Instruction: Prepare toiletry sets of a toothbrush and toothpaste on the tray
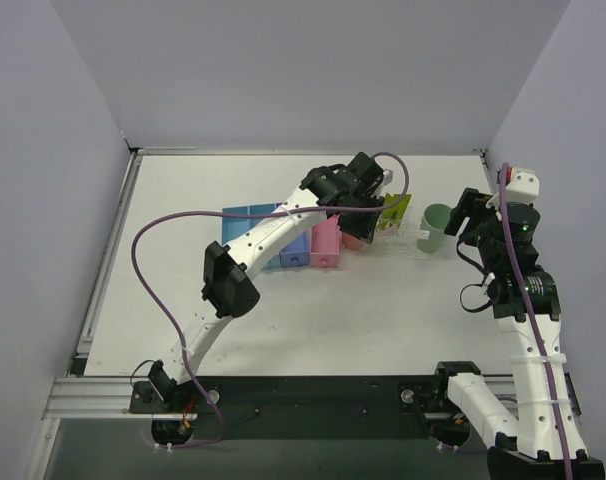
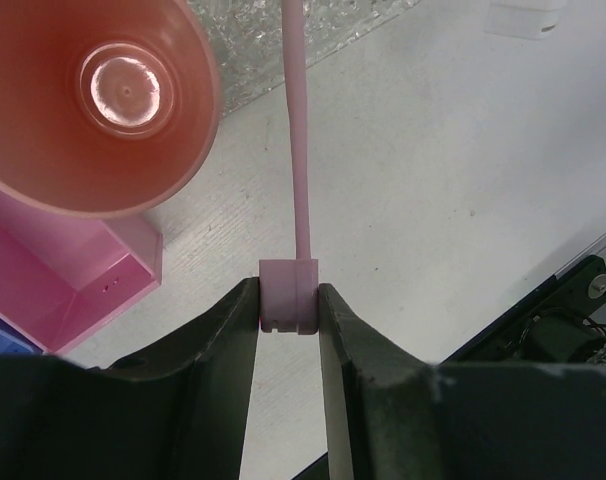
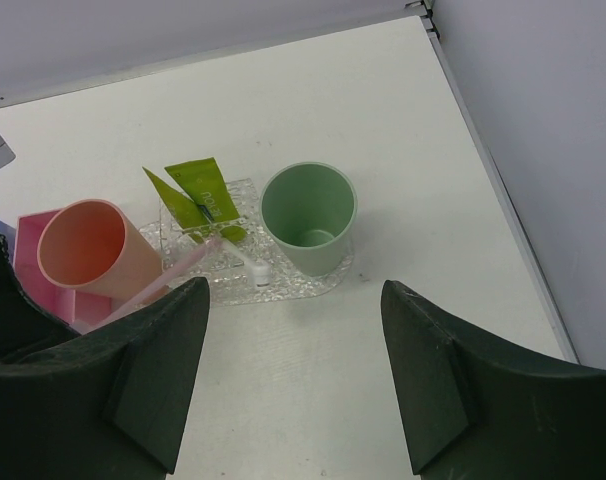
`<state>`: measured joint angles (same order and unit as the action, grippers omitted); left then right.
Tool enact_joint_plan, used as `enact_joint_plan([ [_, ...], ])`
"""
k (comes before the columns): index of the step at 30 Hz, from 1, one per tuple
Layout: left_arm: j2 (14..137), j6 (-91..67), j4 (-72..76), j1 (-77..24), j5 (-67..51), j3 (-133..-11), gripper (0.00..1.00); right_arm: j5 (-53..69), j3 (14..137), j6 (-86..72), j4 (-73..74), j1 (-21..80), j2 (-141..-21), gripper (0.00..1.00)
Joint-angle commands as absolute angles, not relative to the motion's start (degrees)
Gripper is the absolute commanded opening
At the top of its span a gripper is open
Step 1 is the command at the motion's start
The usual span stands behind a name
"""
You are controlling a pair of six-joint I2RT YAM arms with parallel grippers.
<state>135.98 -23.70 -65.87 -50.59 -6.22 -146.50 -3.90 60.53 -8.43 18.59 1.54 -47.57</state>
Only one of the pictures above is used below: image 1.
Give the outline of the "yellow green toothpaste tube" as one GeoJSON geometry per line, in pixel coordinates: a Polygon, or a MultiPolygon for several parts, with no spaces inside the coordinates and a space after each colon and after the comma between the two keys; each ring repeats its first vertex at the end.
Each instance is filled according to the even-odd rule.
{"type": "MultiPolygon", "coordinates": [[[[384,205],[389,207],[391,204],[393,204],[396,201],[396,199],[397,199],[396,194],[392,195],[392,194],[387,193],[385,195],[384,205]]],[[[390,228],[396,227],[398,225],[398,223],[399,223],[399,218],[398,218],[397,208],[389,207],[388,209],[384,210],[381,213],[378,223],[377,223],[377,230],[380,232],[383,232],[390,228]]]]}
{"type": "Polygon", "coordinates": [[[395,194],[393,199],[397,200],[397,204],[390,212],[388,227],[390,229],[399,229],[403,224],[403,220],[410,205],[412,195],[405,194],[401,196],[400,194],[395,194]]]}

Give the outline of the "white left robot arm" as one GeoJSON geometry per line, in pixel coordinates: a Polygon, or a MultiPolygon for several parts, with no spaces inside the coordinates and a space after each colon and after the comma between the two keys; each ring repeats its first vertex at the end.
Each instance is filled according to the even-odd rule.
{"type": "Polygon", "coordinates": [[[186,383],[198,383],[197,370],[214,341],[232,320],[257,306],[255,278],[298,236],[335,217],[341,232],[371,242],[383,211],[381,191],[392,177],[363,152],[348,164],[315,167],[279,206],[254,214],[257,223],[248,232],[224,244],[210,243],[201,294],[212,309],[177,330],[178,344],[169,359],[153,362],[148,373],[153,400],[170,412],[185,405],[186,383]]]}

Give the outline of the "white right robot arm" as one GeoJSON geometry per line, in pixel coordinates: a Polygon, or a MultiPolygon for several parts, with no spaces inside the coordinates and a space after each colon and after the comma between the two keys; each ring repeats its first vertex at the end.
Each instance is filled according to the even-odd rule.
{"type": "Polygon", "coordinates": [[[479,251],[470,264],[507,343],[517,411],[494,397],[470,362],[439,364],[439,393],[479,433],[491,478],[602,479],[604,465],[589,455],[569,397],[557,286],[532,244],[539,220],[530,203],[494,206],[473,188],[452,210],[445,232],[479,251]]]}

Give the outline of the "green plastic cup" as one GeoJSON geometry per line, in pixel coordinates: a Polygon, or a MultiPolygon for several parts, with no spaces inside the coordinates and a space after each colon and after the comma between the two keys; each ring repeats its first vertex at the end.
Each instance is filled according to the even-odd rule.
{"type": "Polygon", "coordinates": [[[426,207],[420,223],[421,237],[417,239],[417,247],[421,252],[433,254],[442,247],[451,211],[450,206],[441,203],[426,207]]]}

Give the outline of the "orange plastic cup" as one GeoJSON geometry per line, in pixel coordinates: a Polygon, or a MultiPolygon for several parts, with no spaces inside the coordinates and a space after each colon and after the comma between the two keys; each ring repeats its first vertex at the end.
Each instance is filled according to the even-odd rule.
{"type": "Polygon", "coordinates": [[[356,238],[347,233],[342,234],[342,245],[345,249],[350,251],[361,251],[366,246],[366,244],[361,239],[356,238]]]}

